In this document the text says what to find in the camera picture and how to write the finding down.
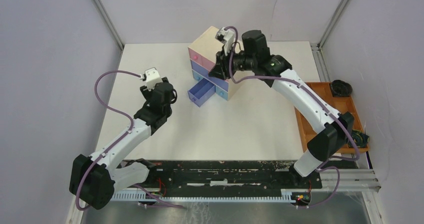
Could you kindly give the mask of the small purple bottom drawer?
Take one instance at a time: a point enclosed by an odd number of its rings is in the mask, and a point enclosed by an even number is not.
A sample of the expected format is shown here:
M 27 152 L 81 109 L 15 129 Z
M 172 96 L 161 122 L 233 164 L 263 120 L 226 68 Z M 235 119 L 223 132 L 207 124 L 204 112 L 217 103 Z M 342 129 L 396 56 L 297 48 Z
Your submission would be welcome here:
M 215 85 L 208 79 L 201 79 L 187 91 L 189 99 L 201 107 L 216 91 Z

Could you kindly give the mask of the pastel wooden drawer chest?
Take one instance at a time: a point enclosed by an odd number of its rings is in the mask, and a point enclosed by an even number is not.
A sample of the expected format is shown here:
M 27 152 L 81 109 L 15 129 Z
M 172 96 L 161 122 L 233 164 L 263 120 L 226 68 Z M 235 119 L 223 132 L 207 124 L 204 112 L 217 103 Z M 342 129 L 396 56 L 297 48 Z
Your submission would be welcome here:
M 210 77 L 209 71 L 216 64 L 216 54 L 222 50 L 223 44 L 215 39 L 218 28 L 210 26 L 188 46 L 193 77 L 196 80 L 207 78 L 215 85 L 215 92 L 227 101 L 237 92 L 242 84 L 235 84 L 231 80 L 221 80 Z

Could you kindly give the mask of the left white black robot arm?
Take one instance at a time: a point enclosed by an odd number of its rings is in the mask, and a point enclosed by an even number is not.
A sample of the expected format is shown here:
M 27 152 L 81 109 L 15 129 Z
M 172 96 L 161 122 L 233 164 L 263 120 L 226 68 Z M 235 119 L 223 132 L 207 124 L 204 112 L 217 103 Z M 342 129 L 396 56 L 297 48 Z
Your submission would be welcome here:
M 135 161 L 126 167 L 119 165 L 135 147 L 167 122 L 177 92 L 166 77 L 160 78 L 151 90 L 147 86 L 142 86 L 140 90 L 145 103 L 131 117 L 128 128 L 101 150 L 89 156 L 80 154 L 74 159 L 69 190 L 75 195 L 78 210 L 84 209 L 79 204 L 81 200 L 95 209 L 101 209 L 118 191 L 135 184 L 145 187 L 156 184 L 157 173 L 147 164 Z

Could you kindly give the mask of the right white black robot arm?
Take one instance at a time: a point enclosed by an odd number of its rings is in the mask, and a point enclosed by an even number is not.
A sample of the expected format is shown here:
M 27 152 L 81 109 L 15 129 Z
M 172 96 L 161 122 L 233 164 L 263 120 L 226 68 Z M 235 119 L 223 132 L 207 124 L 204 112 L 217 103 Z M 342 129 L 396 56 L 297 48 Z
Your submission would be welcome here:
M 242 34 L 243 49 L 235 47 L 238 31 L 229 26 L 217 31 L 215 39 L 222 43 L 217 52 L 210 77 L 232 80 L 235 84 L 248 79 L 259 79 L 286 97 L 309 122 L 316 136 L 307 143 L 307 150 L 291 166 L 289 182 L 301 188 L 309 181 L 309 175 L 332 158 L 348 140 L 354 117 L 340 113 L 316 94 L 297 74 L 292 65 L 281 55 L 273 55 L 265 35 L 260 30 Z

